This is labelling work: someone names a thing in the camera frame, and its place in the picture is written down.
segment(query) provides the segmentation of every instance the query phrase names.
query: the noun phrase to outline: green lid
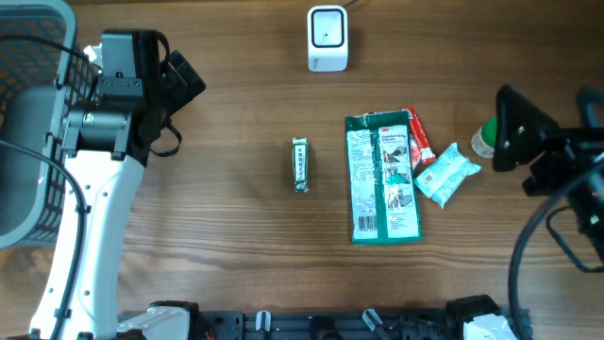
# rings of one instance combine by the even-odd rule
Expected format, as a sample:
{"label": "green lid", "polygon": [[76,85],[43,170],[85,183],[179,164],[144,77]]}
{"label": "green lid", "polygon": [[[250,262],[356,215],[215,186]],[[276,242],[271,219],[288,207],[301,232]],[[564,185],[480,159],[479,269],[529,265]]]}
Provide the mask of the green lid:
{"label": "green lid", "polygon": [[497,118],[491,117],[489,120],[484,123],[482,126],[482,131],[480,132],[482,136],[482,140],[485,144],[490,147],[495,148],[495,139],[497,138]]}

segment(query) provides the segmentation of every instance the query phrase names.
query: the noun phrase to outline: wooden tabletop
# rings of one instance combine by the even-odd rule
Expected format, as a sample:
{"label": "wooden tabletop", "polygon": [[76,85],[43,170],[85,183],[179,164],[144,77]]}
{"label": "wooden tabletop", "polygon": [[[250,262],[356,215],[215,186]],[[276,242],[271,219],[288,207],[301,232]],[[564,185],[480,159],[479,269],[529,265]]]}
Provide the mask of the wooden tabletop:
{"label": "wooden tabletop", "polygon": [[[542,198],[526,167],[494,173],[470,147],[504,83],[563,127],[604,78],[604,3],[360,0],[344,72],[307,67],[306,15],[320,1],[74,6],[83,44],[105,28],[155,28],[207,82],[174,116],[184,141],[151,157],[126,231],[123,311],[159,299],[204,310],[443,307],[488,294],[506,306],[508,263]],[[344,118],[414,106],[437,154],[457,142],[482,165],[444,209],[418,193],[424,241],[351,246]],[[294,192],[292,138],[310,142],[310,190]],[[168,133],[156,148],[176,141]],[[573,214],[555,222],[596,264]],[[0,335],[27,331],[53,250],[0,252]],[[521,305],[539,339],[601,339],[604,277],[580,274],[543,229],[523,261]]]}

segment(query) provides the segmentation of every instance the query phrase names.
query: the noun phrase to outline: small green packet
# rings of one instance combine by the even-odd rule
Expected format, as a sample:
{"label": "small green packet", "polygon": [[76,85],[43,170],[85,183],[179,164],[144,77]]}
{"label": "small green packet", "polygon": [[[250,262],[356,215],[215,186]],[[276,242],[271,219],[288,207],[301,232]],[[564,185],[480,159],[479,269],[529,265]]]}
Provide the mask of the small green packet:
{"label": "small green packet", "polygon": [[306,138],[294,142],[294,189],[306,193],[309,190],[309,143]]}
{"label": "small green packet", "polygon": [[397,245],[422,240],[404,110],[346,117],[352,243]]}

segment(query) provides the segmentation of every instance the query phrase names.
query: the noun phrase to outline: green and white package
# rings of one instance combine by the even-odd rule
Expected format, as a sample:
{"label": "green and white package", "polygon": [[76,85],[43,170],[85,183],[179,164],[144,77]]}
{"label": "green and white package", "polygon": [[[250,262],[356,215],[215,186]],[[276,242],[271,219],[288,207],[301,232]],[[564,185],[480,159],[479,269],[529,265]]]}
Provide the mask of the green and white package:
{"label": "green and white package", "polygon": [[439,158],[415,179],[415,185],[441,208],[453,196],[466,176],[480,171],[480,165],[472,163],[457,150],[453,143]]}
{"label": "green and white package", "polygon": [[411,178],[409,115],[403,111],[346,117],[352,242],[393,245],[420,241]]}
{"label": "green and white package", "polygon": [[293,140],[294,188],[297,192],[309,190],[309,143],[306,138]]}

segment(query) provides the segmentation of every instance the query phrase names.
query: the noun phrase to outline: white bottle with green cap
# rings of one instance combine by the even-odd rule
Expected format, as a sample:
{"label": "white bottle with green cap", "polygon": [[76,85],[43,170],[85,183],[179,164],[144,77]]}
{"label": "white bottle with green cap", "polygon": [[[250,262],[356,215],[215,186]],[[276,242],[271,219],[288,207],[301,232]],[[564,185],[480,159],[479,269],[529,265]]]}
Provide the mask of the white bottle with green cap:
{"label": "white bottle with green cap", "polygon": [[479,156],[492,158],[495,153],[495,139],[497,137],[497,118],[491,117],[472,136],[472,148]]}

